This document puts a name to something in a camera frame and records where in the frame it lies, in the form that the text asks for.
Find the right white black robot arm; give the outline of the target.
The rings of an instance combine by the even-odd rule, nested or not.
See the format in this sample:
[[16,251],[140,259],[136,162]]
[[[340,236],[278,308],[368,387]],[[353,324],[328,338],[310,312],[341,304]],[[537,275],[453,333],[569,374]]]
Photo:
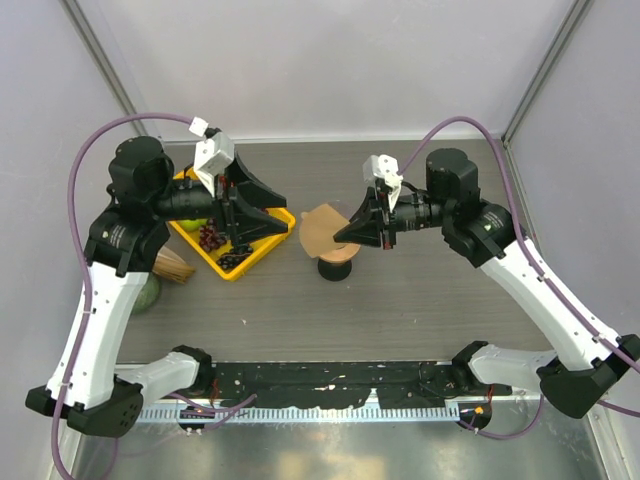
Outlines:
[[476,164],[461,150],[426,158],[426,185],[402,189],[395,158],[372,155],[363,165],[365,198],[334,239],[385,250],[400,232],[438,228],[445,243],[501,286],[548,340],[548,351],[502,349],[474,341],[452,360],[454,386],[474,394],[499,384],[541,394],[580,419],[639,358],[639,338],[621,336],[597,319],[562,283],[504,207],[482,199]]

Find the brown paper coffee filter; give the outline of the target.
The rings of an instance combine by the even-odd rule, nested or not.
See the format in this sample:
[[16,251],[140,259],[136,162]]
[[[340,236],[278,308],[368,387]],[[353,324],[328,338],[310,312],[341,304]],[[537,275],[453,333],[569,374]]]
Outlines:
[[316,258],[343,248],[345,243],[336,242],[334,235],[348,223],[349,220],[328,203],[303,212],[299,240],[305,253]]

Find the dark red glass carafe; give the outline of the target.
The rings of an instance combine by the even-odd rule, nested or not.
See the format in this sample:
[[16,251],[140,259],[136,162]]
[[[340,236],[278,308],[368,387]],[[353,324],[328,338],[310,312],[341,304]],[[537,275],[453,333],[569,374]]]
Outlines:
[[323,259],[317,262],[317,270],[322,278],[331,282],[339,282],[345,280],[352,271],[352,261],[348,260],[343,263],[332,263]]

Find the round wooden ring holder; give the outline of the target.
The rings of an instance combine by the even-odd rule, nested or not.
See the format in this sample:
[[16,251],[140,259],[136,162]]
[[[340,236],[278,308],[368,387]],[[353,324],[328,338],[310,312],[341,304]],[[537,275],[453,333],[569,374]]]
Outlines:
[[360,251],[359,244],[347,243],[340,248],[331,250],[319,256],[319,259],[331,264],[344,264],[351,261]]

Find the yellow plastic tray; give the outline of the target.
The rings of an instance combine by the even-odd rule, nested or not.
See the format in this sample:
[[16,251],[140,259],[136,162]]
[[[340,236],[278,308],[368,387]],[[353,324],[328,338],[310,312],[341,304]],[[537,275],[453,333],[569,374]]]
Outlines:
[[224,280],[236,281],[293,232],[286,199],[240,167],[219,176],[222,205],[213,213],[169,222]]

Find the clear pink cone dripper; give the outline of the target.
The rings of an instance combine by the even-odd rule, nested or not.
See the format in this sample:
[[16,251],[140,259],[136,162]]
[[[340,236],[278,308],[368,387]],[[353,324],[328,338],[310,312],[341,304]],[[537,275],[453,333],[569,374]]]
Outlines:
[[354,207],[351,203],[343,200],[331,200],[328,202],[328,204],[347,221],[351,219],[351,217],[357,210],[357,208]]

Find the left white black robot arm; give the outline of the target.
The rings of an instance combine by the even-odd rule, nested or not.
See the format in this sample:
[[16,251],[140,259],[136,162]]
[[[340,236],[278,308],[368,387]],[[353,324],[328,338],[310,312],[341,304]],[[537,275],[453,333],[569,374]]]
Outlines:
[[177,178],[161,142],[149,136],[121,143],[108,170],[110,203],[80,252],[88,283],[71,336],[55,373],[28,392],[26,405],[82,434],[119,438],[156,400],[181,390],[201,398],[213,388],[211,357],[195,347],[178,346],[126,374],[115,371],[135,300],[169,239],[169,223],[213,220],[230,242],[232,262],[252,243],[289,227],[272,215],[286,206],[285,197],[246,168],[220,131],[196,146],[193,178]]

